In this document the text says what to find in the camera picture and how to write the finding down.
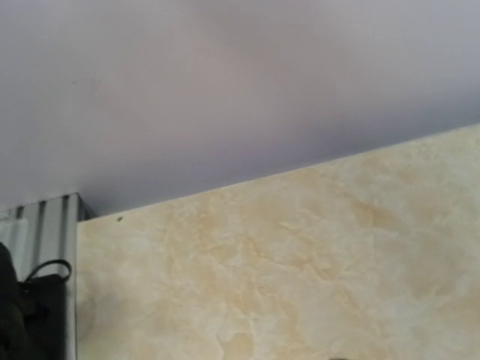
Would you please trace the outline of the aluminium corner post left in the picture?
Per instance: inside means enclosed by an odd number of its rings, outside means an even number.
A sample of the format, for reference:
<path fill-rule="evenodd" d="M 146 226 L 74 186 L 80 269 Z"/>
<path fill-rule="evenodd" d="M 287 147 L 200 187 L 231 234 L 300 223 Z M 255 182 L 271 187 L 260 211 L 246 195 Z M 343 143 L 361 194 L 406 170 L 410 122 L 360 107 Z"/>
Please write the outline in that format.
<path fill-rule="evenodd" d="M 77 226 L 90 217 L 77 193 L 16 208 L 1 207 L 1 245 L 10 251 L 19 281 L 49 260 L 66 260 L 72 266 L 67 282 L 64 359 L 77 358 Z"/>

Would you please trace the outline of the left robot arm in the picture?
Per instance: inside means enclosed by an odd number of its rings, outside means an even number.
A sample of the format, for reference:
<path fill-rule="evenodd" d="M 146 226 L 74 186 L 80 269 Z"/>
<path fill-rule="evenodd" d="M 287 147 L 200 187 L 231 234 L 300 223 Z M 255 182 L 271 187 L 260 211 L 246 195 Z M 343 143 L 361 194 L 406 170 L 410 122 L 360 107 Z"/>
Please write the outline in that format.
<path fill-rule="evenodd" d="M 67 283 L 71 264 L 53 259 L 20 281 L 1 245 L 1 358 L 64 359 Z"/>

